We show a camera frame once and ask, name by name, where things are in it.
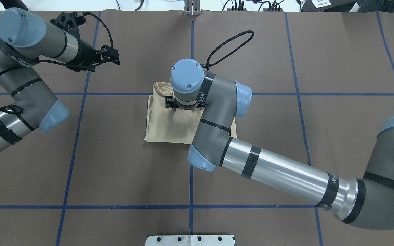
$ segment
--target folded cloth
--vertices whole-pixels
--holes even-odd
[[[189,145],[194,138],[203,109],[166,109],[166,96],[174,96],[171,84],[156,82],[153,85],[153,95],[148,98],[147,134],[144,140]],[[235,120],[232,122],[230,135],[236,138]]]

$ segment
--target white paper label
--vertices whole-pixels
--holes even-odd
[[[316,8],[321,8],[331,5],[329,0],[311,0]]]

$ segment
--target black band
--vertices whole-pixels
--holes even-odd
[[[200,90],[197,94],[196,101],[200,104],[206,105],[206,97],[208,97],[209,89],[211,89],[212,81],[214,81],[215,74],[211,71],[206,72],[203,83],[200,86]]]
[[[28,129],[30,129],[31,131],[34,131],[34,130],[35,130],[30,124],[28,124],[28,122],[24,119],[24,117],[22,117],[21,114],[17,114],[16,116],[17,116],[17,118],[18,118],[22,123],[24,123],[24,125],[25,125]]]
[[[31,67],[36,65],[37,62],[32,61],[21,54],[19,54],[11,45],[7,44],[0,38],[0,50],[8,57],[13,59],[16,63],[23,67]]]
[[[346,224],[350,224],[354,222],[354,220],[358,217],[361,209],[363,208],[364,198],[366,197],[366,185],[364,185],[364,181],[362,181],[361,179],[357,179],[357,182],[358,182],[358,194],[355,200],[355,205],[349,216],[347,216],[346,219],[341,221]]]
[[[15,143],[21,141],[23,138],[19,137],[14,133],[14,131],[8,129],[5,125],[4,122],[0,119],[0,137],[6,140],[8,143],[11,145],[14,145]]]
[[[224,130],[224,131],[227,131],[228,133],[230,133],[230,128],[227,128],[227,127],[222,126],[222,125],[218,125],[218,124],[216,124],[216,123],[214,123],[214,122],[211,122],[211,121],[209,121],[209,120],[200,119],[200,122],[203,122],[203,123],[208,124],[208,125],[210,125],[210,126],[217,127],[217,128],[219,128],[219,129],[221,129],[221,130]]]
[[[229,145],[230,145],[230,142],[232,142],[232,139],[233,139],[233,137],[230,137],[229,140],[227,140],[225,149],[223,150],[222,158],[220,159],[220,165],[219,165],[220,167],[223,166],[224,157],[226,156],[227,149],[229,148]]]
[[[261,153],[261,147],[252,145],[250,149],[249,157],[247,157],[246,165],[242,170],[241,176],[246,179],[251,179],[253,171],[255,170],[256,163],[258,162],[259,154]]]
[[[388,179],[386,177],[379,176],[377,174],[369,173],[369,172],[364,172],[363,179],[369,179],[374,182],[377,182],[378,184],[382,184],[384,186],[394,189],[394,180],[393,179]]]
[[[65,45],[64,45],[64,47],[63,47],[63,50],[62,50],[57,56],[55,56],[55,57],[50,57],[51,59],[55,59],[55,58],[58,58],[59,56],[61,56],[61,55],[65,52],[66,47],[68,46],[68,37],[66,36],[65,31],[64,31],[64,30],[62,30],[62,31],[63,31],[63,34],[64,34],[64,36],[65,36]]]
[[[34,84],[34,83],[36,83],[36,82],[39,82],[39,81],[42,81],[42,79],[41,79],[41,78],[36,78],[36,79],[34,79],[34,80],[28,81],[27,83],[25,83],[25,84],[19,86],[19,87],[16,88],[14,91],[12,91],[12,92],[10,93],[10,96],[11,96],[11,97],[14,97],[14,95],[16,95],[17,93],[19,93],[19,92],[22,91],[23,89],[25,89],[25,88],[27,88],[28,86],[30,86],[30,85],[32,85],[32,84]]]
[[[328,185],[326,186],[325,193],[323,194],[322,200],[316,205],[316,207],[328,211],[332,207],[332,203],[335,200],[338,192],[338,185],[340,180],[337,175],[328,173]]]

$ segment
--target gray robot arm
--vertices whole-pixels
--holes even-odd
[[[343,179],[230,137],[234,116],[247,111],[250,88],[205,73],[191,59],[172,67],[171,84],[179,107],[205,106],[188,152],[191,165],[206,171],[228,168],[329,210],[346,224],[394,229],[394,117],[378,135],[363,179]]]
[[[77,26],[74,22],[79,19],[74,14],[78,13],[61,13],[53,24],[20,8],[9,8],[1,14],[0,73],[13,70],[0,75],[0,85],[14,102],[0,109],[0,152],[35,129],[49,131],[69,116],[63,103],[31,67],[39,56],[56,59],[75,71],[95,72],[93,66],[86,65],[93,64],[93,57],[101,54],[80,39],[78,28],[76,32],[65,31]],[[112,62],[119,64],[119,57]]]

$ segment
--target towel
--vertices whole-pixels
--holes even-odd
[[[147,134],[144,140],[189,145],[204,109],[166,109],[166,96],[174,96],[171,84],[156,82],[153,85],[153,95],[148,98]],[[232,122],[231,136],[236,138],[235,120]]]

